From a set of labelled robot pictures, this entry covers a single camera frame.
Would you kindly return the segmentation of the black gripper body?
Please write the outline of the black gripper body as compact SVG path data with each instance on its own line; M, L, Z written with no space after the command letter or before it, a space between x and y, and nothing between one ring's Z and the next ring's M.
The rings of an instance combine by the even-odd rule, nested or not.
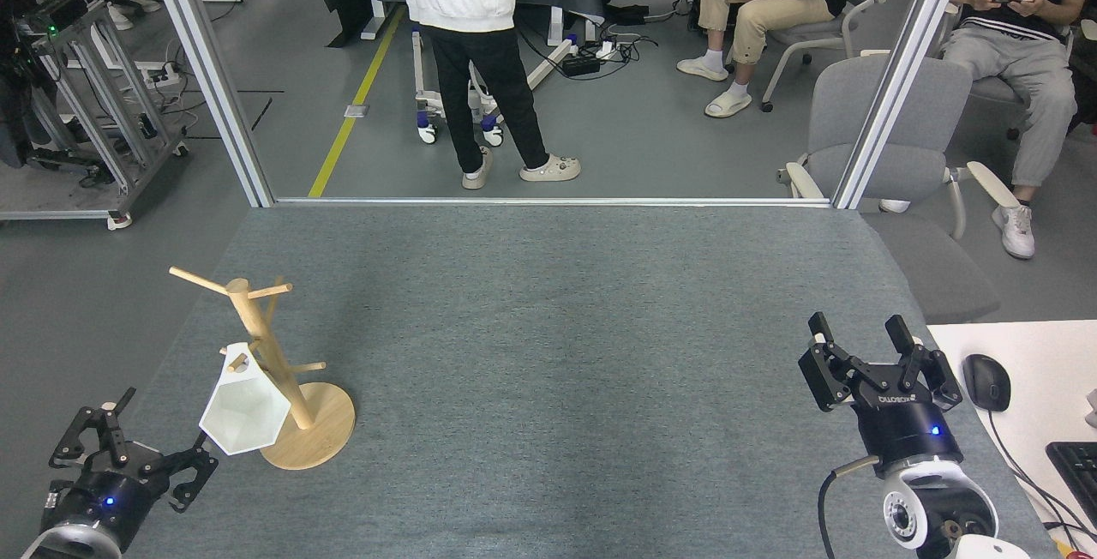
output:
M855 402L855 415L866 453L878 457L873 466L877 476L886 476L894 466L904 468L911 459L961 461L961 450L945 422L945 411L932 401L917 401L913 396L874 395L867 402Z
M144 472L142 468L162 458L162 453L131 448L124 466L115 466L109 450L89 457L77 480L50 481L57 494L43 513L43 528L63 523L104 527L114 536L134 536L167 490L168 477Z

